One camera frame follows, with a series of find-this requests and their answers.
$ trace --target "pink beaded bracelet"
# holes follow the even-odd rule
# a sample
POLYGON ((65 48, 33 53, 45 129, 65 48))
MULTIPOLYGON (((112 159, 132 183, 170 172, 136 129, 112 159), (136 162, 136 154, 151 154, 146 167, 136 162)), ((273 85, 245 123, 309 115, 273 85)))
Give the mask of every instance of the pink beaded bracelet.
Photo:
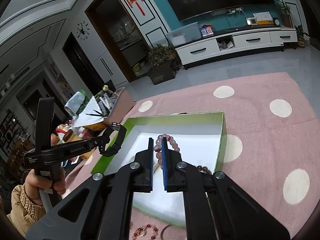
POLYGON ((180 148, 178 147, 178 144, 176 143, 176 141, 173 139, 172 136, 167 135, 167 134, 159 135, 158 139, 156 140, 156 145, 155 145, 155 147, 153 149, 156 152, 156 157, 158 159, 158 164, 160 165, 161 169, 162 169, 161 141, 162 141, 163 137, 167 138, 167 142, 170 143, 170 145, 172 146, 174 151, 180 152, 180 148))

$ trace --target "metal screw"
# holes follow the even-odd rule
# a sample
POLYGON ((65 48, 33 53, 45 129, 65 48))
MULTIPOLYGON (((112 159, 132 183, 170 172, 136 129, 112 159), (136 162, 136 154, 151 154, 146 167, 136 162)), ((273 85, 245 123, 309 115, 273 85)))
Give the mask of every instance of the metal screw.
POLYGON ((92 175, 92 178, 94 180, 100 180, 100 179, 103 178, 103 175, 101 173, 95 173, 95 174, 92 175))
POLYGON ((226 177, 222 171, 217 171, 214 175, 217 179, 224 179, 226 177))
POLYGON ((130 168, 133 169, 133 170, 135 170, 135 169, 137 169, 137 168, 139 168, 139 167, 140 167, 140 164, 139 164, 139 163, 131 163, 131 164, 130 164, 130 168))
POLYGON ((177 167, 180 169, 184 169, 187 166, 187 164, 185 162, 178 162, 177 163, 177 167))

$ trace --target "beige jacket sleeve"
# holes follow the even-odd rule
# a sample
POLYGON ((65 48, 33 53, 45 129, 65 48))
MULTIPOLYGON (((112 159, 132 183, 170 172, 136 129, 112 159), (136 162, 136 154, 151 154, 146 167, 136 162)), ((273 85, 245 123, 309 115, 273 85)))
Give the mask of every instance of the beige jacket sleeve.
POLYGON ((45 215, 44 207, 34 204, 27 196, 24 185, 16 186, 11 195, 12 210, 7 216, 14 227, 26 236, 27 230, 45 215))

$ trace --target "black square planter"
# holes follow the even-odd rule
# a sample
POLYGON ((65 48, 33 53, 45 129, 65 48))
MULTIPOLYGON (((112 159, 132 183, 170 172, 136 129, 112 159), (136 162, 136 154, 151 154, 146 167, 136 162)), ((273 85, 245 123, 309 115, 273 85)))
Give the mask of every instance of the black square planter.
POLYGON ((167 60, 160 66, 153 66, 150 68, 147 72, 147 75, 154 85, 174 79, 176 77, 176 70, 174 69, 173 65, 173 59, 167 60))

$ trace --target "teal wall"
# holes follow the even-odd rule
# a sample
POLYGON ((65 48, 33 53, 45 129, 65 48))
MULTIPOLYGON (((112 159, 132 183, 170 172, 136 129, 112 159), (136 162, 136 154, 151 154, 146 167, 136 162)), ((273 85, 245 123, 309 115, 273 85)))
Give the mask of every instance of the teal wall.
MULTIPOLYGON (((171 5, 169 4, 168 0, 153 0, 156 5, 158 6, 159 10, 161 11, 164 19, 168 23, 169 27, 172 30, 178 29, 184 25, 193 23, 193 22, 199 22, 200 24, 203 23, 211 23, 212 27, 215 31, 227 29, 229 27, 239 27, 246 25, 246 17, 244 16, 243 12, 236 12, 231 15, 226 15, 226 14, 220 14, 216 16, 211 16, 209 14, 201 15, 198 17, 194 17, 189 20, 185 20, 182 22, 179 22, 176 14, 174 13, 171 5)), ((257 12, 265 12, 268 11, 270 12, 272 17, 278 17, 280 20, 280 24, 282 25, 282 19, 280 16, 279 11, 275 8, 274 5, 247 5, 244 6, 244 12, 247 17, 253 17, 253 13, 257 12)))

